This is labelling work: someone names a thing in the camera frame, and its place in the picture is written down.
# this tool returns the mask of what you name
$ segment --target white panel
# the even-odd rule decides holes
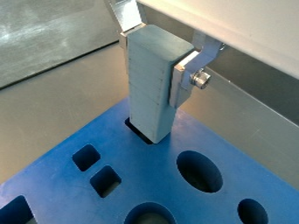
[[[299,1],[139,2],[299,79]]]

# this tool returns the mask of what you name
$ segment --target circular cutout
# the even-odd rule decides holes
[[[252,199],[243,199],[238,204],[238,217],[244,224],[267,224],[267,210]]]
[[[223,185],[220,170],[199,152],[187,150],[176,160],[184,180],[200,191],[215,193]]]
[[[175,220],[164,206],[147,202],[132,209],[126,224],[175,224]]]

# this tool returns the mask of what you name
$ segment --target blue foam insert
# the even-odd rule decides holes
[[[123,100],[0,185],[2,224],[12,223],[6,208],[22,195],[39,224],[127,224],[142,212],[176,224],[242,223],[244,199],[262,205],[268,223],[299,223],[299,192],[183,111],[171,134],[151,145],[126,126],[128,114]],[[186,181],[178,157],[200,167],[195,175],[216,174],[216,192]]]

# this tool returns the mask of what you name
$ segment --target gray rectangular block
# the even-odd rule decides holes
[[[155,25],[127,36],[130,120],[154,143],[172,129],[176,110],[168,100],[174,64],[192,48]]]

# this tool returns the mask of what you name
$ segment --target square hole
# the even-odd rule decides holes
[[[28,206],[24,196],[16,197],[0,209],[0,223],[4,224],[36,223],[34,213]]]
[[[100,155],[98,150],[91,144],[87,144],[74,155],[72,161],[84,172],[98,161],[100,160]]]
[[[106,198],[122,183],[111,166],[106,166],[90,180],[100,198]]]

